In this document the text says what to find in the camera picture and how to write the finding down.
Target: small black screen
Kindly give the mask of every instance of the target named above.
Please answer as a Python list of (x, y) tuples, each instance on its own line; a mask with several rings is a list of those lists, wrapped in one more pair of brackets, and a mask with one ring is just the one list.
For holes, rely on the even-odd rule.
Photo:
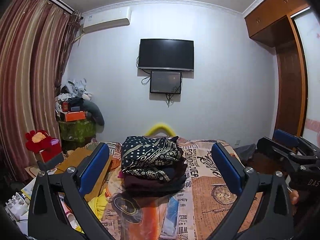
[(150, 92), (180, 94), (181, 72), (151, 71)]
[(141, 39), (139, 68), (193, 71), (193, 41)]

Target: person's hand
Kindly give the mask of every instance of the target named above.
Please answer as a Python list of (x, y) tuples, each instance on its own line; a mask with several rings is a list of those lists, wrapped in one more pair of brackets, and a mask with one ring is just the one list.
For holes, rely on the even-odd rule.
[(296, 190), (292, 191), (289, 194), (289, 196), (290, 196), (290, 200), (291, 200), (291, 204), (292, 205), (295, 205), (295, 204), (298, 203), (298, 201), (299, 201), (299, 193), (298, 193), (298, 191), (296, 191)]

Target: green box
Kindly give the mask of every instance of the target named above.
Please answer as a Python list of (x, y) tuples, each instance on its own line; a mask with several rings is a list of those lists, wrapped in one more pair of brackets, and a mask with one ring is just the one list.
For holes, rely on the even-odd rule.
[(60, 137), (65, 141), (84, 142), (86, 137), (94, 137), (96, 134), (95, 123), (87, 119), (72, 122), (58, 122)]

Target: newspaper print bedsheet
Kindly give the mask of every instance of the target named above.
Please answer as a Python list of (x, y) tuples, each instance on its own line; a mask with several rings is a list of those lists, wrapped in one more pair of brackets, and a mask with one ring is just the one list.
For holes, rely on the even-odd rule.
[[(132, 198), (117, 178), (120, 167), (116, 169), (108, 177), (112, 196), (101, 220), (105, 228), (116, 240), (206, 239), (236, 200), (212, 160), (211, 148), (216, 142), (237, 157), (225, 141), (179, 138), (177, 143), (185, 153), (188, 168), (185, 187), (175, 195)], [(261, 194), (257, 194), (239, 231), (249, 227), (260, 199)]]

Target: black cable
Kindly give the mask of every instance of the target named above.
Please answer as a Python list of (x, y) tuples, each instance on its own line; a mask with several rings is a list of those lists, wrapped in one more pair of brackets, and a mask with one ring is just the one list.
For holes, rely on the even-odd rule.
[[(136, 64), (136, 66), (137, 66), (137, 68), (139, 69), (139, 63), (138, 63), (138, 58), (139, 58), (139, 56), (137, 57), (137, 64)], [(148, 75), (151, 75), (151, 73), (148, 73), (147, 71), (145, 71), (144, 69), (141, 69), (144, 73), (147, 73)]]
[(182, 73), (181, 73), (181, 80), (180, 80), (180, 86), (178, 86), (178, 88), (175, 90), (175, 92), (173, 94), (165, 94), (165, 97), (168, 100), (168, 107), (170, 106), (170, 100), (173, 98), (173, 96), (176, 94), (176, 92), (178, 91), (179, 88), (181, 88), (182, 85)]
[(142, 80), (141, 80), (141, 84), (142, 84), (142, 85), (146, 85), (146, 84), (148, 84), (148, 83), (149, 83), (149, 81), (150, 81), (150, 78), (151, 78), (151, 76), (145, 77), (144, 79), (142, 79)]

